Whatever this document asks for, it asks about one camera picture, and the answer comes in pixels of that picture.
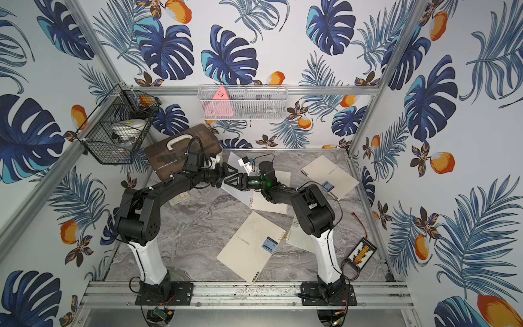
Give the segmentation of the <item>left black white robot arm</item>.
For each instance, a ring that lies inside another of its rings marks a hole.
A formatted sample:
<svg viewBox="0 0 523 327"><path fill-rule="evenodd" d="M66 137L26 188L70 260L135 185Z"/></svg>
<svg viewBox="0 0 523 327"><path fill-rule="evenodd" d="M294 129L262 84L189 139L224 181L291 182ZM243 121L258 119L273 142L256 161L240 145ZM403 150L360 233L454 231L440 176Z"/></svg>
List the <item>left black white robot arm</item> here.
<svg viewBox="0 0 523 327"><path fill-rule="evenodd" d="M163 205L200 184L220 188L226 177L237 172L218 155L205 153L203 142L197 136L189 137L184 155L182 170L172 172L166 181L124 192L114 216L116 239L133 251L140 268L140 280L148 286L159 287L170 282L157 243Z"/></svg>

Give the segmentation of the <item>cream spiral notebook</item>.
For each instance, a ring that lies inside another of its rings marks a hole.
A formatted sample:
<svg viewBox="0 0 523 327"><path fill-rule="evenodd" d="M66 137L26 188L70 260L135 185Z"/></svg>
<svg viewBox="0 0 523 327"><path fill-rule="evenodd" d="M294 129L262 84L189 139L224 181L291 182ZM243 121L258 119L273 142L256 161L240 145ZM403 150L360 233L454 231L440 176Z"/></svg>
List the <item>cream spiral notebook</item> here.
<svg viewBox="0 0 523 327"><path fill-rule="evenodd" d="M247 173L249 176L253 176L253 173L248 172L245 169L245 167L242 164L240 164L240 161L241 158L237 154L231 153L229 154L227 163L230 166L236 168L239 171L239 173ZM271 202L266 201L266 199L263 197L263 195L261 195L260 192L255 192L253 190L241 192L224 183L222 184L221 188L227 193L229 193L231 196L235 197L235 199L239 200L241 203L247 205L252 210L280 213L283 215L287 214L287 204L272 204Z"/></svg>

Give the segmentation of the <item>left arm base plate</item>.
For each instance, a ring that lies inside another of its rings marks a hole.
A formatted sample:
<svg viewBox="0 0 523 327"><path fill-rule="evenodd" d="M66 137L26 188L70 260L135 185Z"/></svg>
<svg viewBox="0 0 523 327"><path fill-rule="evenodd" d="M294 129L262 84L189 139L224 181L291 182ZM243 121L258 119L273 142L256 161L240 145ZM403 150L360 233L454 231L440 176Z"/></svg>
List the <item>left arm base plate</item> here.
<svg viewBox="0 0 523 327"><path fill-rule="evenodd" d="M170 285L149 285L140 282L135 305L142 306L189 306L193 296L194 284L185 281L172 281Z"/></svg>

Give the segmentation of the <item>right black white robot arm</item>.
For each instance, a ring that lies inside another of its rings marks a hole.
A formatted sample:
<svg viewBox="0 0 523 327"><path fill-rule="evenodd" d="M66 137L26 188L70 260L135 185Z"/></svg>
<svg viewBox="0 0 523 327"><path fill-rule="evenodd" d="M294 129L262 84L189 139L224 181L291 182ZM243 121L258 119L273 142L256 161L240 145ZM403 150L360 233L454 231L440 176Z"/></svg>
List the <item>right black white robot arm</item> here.
<svg viewBox="0 0 523 327"><path fill-rule="evenodd" d="M241 192L260 192L267 202L290 205L302 231L315 246L317 276L325 286L344 284L347 279L336 259L333 234L336 215L318 185L304 184L291 188L276 177L272 162L258 165L258 174L236 173L224 180L225 184Z"/></svg>

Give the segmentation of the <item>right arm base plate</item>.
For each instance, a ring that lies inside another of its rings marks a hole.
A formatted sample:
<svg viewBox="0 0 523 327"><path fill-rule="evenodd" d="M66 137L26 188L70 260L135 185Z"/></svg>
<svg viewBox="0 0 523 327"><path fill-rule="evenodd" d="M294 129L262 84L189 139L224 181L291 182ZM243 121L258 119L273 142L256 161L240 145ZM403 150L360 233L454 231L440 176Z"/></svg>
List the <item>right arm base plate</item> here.
<svg viewBox="0 0 523 327"><path fill-rule="evenodd" d="M345 280L331 284L322 281L304 282L297 296L304 306L355 307L358 304L354 287L345 283Z"/></svg>

